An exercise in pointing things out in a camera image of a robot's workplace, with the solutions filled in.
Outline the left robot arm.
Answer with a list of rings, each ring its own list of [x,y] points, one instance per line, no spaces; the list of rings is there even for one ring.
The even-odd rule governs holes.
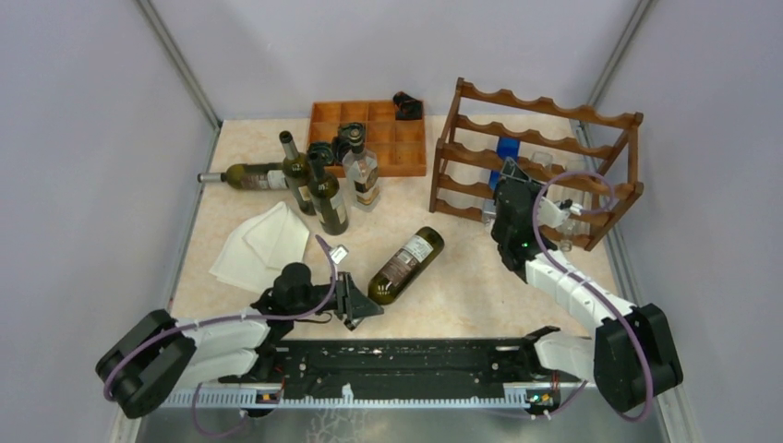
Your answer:
[[[163,309],[151,311],[104,354],[95,372],[107,399],[126,417],[140,418],[178,389],[268,381],[278,367],[277,347],[297,321],[328,313],[354,330],[383,312],[350,273],[335,270],[330,282],[315,285],[307,265],[291,263],[237,314],[177,320]]]

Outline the green bottle front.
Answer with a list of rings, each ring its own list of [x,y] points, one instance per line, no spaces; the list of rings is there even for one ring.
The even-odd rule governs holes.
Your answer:
[[[307,187],[319,223],[326,234],[340,235],[348,229],[349,218],[339,181],[317,152],[309,153],[307,160],[311,172]]]

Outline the blue square glass bottle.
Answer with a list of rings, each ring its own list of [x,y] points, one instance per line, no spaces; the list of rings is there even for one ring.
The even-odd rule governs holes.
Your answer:
[[[507,158],[517,157],[519,154],[520,142],[512,138],[501,137],[496,144],[496,154],[505,161]],[[500,180],[499,171],[491,171],[488,179],[488,186],[494,191]],[[492,224],[496,219],[496,206],[494,197],[486,198],[482,205],[482,222],[487,231],[491,230]]]

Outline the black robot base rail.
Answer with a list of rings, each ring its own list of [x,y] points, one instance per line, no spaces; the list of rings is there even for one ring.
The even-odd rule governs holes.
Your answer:
[[[350,385],[358,400],[500,399],[512,383],[550,386],[525,338],[285,340],[263,345],[244,375],[226,384],[281,383],[287,400],[337,399]]]

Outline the small clear labelled bottle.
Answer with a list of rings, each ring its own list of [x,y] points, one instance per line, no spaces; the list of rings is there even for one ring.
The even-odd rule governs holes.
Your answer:
[[[347,186],[355,206],[371,212],[380,200],[377,155],[363,143],[352,144],[342,160]]]

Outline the clear glass bottle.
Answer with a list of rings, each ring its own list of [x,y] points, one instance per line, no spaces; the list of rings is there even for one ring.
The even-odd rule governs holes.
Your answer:
[[[586,169],[586,162],[584,159],[571,160],[565,165],[566,171],[583,171]],[[584,206],[587,201],[587,195],[584,191],[563,187],[560,190],[561,200],[570,200],[574,204]],[[561,226],[558,227],[558,231],[561,233],[562,238],[560,240],[560,250],[563,253],[571,252],[574,246],[573,238],[576,235],[589,232],[589,225],[585,222],[578,221],[573,218],[569,218]]]
[[[532,154],[530,161],[536,165],[535,170],[532,171],[534,180],[541,185],[545,184],[549,180],[548,176],[552,173],[553,155],[537,150]]]

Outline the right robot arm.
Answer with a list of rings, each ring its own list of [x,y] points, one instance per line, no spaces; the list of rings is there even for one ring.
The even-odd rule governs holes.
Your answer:
[[[577,337],[556,327],[539,329],[526,336],[520,367],[532,380],[564,372],[593,383],[622,419],[641,422],[652,412],[655,396],[683,381],[666,314],[654,304],[638,306],[605,290],[543,236],[546,227],[588,214],[578,203],[546,196],[559,181],[585,177],[594,173],[566,172],[544,182],[511,158],[500,169],[491,237],[503,265],[550,295],[590,333]]]

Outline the clear glass bottle front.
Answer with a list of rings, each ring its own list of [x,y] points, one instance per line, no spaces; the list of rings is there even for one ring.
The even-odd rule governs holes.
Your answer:
[[[553,155],[537,150],[532,154],[530,161],[536,165],[535,170],[532,171],[534,180],[541,185],[545,184],[549,180],[548,176],[552,173]]]

